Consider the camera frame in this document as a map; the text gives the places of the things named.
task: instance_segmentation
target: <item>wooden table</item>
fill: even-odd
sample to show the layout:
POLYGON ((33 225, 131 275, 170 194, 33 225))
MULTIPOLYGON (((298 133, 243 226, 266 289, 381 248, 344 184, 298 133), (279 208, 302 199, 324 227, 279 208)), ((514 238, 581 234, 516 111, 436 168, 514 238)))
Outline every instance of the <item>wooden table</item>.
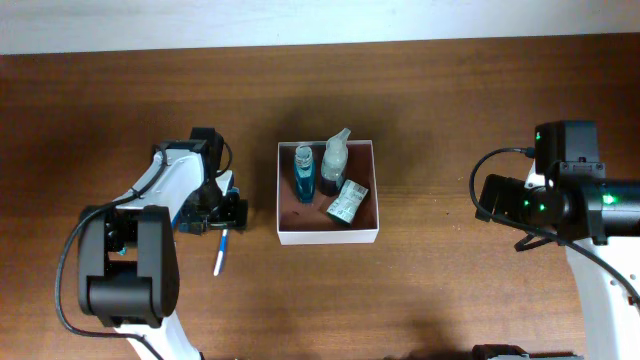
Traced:
MULTIPOLYGON (((0 357, 131 359, 123 340, 73 336, 54 313, 63 241, 87 204, 128 189, 149 149, 214 126, 234 150, 250 227, 177 234, 178 313, 207 359, 380 359, 474 344, 585 352, 564 249, 516 254, 522 234, 474 219, 467 189, 494 148, 536 124, 598 121, 610 177, 640 177, 640 35, 133 51, 0 58, 0 357), (380 233, 372 245, 283 247, 276 144, 344 126, 371 139, 380 233)), ((489 172, 523 178, 505 155, 489 172)), ((76 251, 63 303, 76 300, 76 251)))

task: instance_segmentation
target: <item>pen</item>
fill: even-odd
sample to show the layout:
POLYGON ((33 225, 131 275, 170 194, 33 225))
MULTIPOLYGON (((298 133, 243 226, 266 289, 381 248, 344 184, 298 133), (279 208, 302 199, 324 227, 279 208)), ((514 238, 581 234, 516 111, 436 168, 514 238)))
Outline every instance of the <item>pen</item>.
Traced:
POLYGON ((220 274, 220 268, 222 267, 222 259, 224 258, 224 252, 227 251, 227 236, 229 230, 222 230, 222 238, 220 239, 220 249, 218 250, 218 257, 216 258, 216 266, 213 269, 213 276, 220 274))

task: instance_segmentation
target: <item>open box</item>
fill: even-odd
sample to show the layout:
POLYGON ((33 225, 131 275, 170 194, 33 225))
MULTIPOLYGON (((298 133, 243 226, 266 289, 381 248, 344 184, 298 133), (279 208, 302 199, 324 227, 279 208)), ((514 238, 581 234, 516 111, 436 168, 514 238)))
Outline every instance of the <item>open box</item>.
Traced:
POLYGON ((336 223, 326 213, 338 197, 325 196, 318 190, 325 141, 278 143, 277 231, 282 245, 372 243, 380 229, 378 191, 371 140, 347 141, 349 158, 346 179, 369 193, 364 198, 351 226, 336 223), (316 191, 311 204, 298 201, 293 159, 296 147, 307 145, 313 151, 316 167, 316 191))

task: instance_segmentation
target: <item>clear plastic bottle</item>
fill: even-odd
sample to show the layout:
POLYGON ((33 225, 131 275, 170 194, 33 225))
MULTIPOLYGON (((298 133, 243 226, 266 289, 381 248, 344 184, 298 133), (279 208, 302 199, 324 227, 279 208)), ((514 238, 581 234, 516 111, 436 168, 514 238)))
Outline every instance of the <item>clear plastic bottle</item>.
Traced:
POLYGON ((296 148, 293 167, 296 174, 298 200, 304 204, 311 203, 316 191, 316 167, 310 147, 298 146, 296 148))
POLYGON ((347 139, 351 130, 344 128, 336 136, 327 141, 327 149, 322 158, 322 168, 320 173, 320 192, 327 196, 334 196, 340 193, 345 180, 345 169, 347 168, 347 139))

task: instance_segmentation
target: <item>white wall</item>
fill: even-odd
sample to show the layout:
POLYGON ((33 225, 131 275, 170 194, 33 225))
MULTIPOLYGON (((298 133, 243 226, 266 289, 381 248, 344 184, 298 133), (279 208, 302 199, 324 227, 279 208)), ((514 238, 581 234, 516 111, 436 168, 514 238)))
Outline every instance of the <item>white wall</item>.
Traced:
POLYGON ((0 53, 640 31, 638 0, 0 0, 0 53))

